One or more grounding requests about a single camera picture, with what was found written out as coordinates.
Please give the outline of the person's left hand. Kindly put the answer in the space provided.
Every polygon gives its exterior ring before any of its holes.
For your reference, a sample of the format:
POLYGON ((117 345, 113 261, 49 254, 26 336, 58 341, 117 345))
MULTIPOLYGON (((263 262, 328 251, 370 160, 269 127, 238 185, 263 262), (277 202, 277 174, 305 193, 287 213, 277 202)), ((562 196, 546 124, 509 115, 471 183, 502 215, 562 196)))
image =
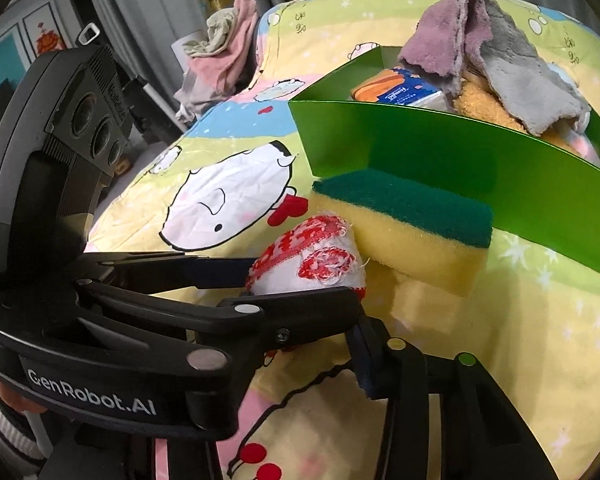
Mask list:
POLYGON ((25 398, 16 390, 12 390, 9 385, 0 381, 0 398, 2 401, 8 405, 10 408, 18 412, 19 414, 24 414, 25 412, 32 414, 42 414, 47 411, 47 408, 40 404, 36 404, 35 402, 25 398))

